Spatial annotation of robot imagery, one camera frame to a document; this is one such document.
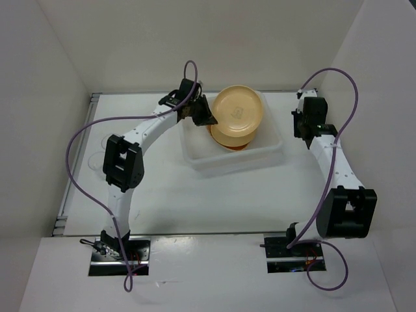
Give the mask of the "yellow plate with bear print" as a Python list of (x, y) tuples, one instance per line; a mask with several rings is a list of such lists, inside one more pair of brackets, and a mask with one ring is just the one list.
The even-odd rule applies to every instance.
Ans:
[(219, 131), (217, 129), (217, 126), (215, 125), (210, 125), (207, 127), (210, 135), (212, 136), (212, 138), (219, 143), (220, 145), (225, 145), (225, 146), (241, 146), (244, 144), (249, 144), (256, 135), (256, 130), (244, 135), (244, 136), (239, 136), (239, 137), (233, 137), (233, 136), (229, 136), (226, 134), (223, 134), (221, 131)]

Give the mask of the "translucent white plastic bin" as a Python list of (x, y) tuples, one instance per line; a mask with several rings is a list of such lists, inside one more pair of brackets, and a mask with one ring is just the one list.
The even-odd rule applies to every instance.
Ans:
[(204, 176), (276, 166), (283, 161), (283, 137), (272, 116), (266, 97), (257, 92), (263, 105), (263, 118), (248, 136), (227, 137), (214, 125), (197, 127), (186, 119), (179, 124), (183, 158)]

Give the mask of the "woven bamboo triangular tray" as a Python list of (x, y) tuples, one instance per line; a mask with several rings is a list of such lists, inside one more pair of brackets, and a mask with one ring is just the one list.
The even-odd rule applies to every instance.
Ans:
[(244, 144), (241, 146), (225, 146), (221, 144), (221, 146), (228, 151), (243, 151), (249, 146), (249, 144)]

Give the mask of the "clear glass cup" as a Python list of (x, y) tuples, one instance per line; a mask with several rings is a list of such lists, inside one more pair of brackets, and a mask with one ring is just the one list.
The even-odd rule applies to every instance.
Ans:
[(88, 167), (93, 171), (102, 170), (103, 163), (104, 163), (105, 152), (104, 151), (97, 151), (88, 158)]
[(106, 147), (107, 147), (107, 141), (108, 141), (108, 139), (111, 137), (111, 134), (110, 135), (107, 135), (107, 136), (105, 136), (105, 137), (103, 137), (103, 139), (101, 140), (101, 148), (103, 149), (103, 150), (105, 150), (106, 149)]

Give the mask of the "clear glass cup front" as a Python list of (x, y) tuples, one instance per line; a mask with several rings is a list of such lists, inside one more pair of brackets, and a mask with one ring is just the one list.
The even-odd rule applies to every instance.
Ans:
[(93, 171), (102, 170), (103, 163), (104, 163), (105, 152), (104, 151), (97, 151), (88, 158), (88, 167)]

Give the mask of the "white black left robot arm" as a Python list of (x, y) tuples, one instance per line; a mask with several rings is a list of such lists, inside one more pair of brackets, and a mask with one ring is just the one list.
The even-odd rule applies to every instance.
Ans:
[(112, 258), (120, 260), (129, 253), (129, 212), (134, 189), (144, 178), (145, 152), (163, 133), (188, 117), (196, 126), (217, 123), (201, 84), (184, 78), (178, 89), (159, 100), (151, 118), (121, 136), (108, 138), (103, 173), (109, 185), (107, 207), (111, 216), (100, 241)]

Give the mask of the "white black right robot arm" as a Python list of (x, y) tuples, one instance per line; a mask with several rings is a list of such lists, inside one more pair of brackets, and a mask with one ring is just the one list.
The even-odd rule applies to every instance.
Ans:
[(311, 240), (365, 238), (378, 199), (353, 173), (338, 130), (326, 121), (327, 101), (307, 93), (298, 92), (297, 96), (298, 107), (291, 112), (294, 136), (305, 142), (326, 184), (312, 217), (287, 229), (285, 248), (291, 255), (300, 255)]

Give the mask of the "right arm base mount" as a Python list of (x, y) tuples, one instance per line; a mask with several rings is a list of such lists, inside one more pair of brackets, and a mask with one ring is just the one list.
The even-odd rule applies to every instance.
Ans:
[(260, 247), (265, 251), (266, 267), (269, 274), (326, 271), (322, 248), (317, 243), (300, 244), (287, 249), (287, 238), (283, 233), (264, 234)]

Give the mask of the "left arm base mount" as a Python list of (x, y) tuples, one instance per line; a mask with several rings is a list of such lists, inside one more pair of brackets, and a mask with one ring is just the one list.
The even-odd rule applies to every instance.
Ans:
[[(125, 276), (127, 267), (121, 252), (111, 250), (98, 239), (80, 239), (92, 248), (88, 275), (92, 277)], [(134, 276), (149, 274), (151, 241), (148, 237), (131, 237), (126, 246), (127, 264)]]

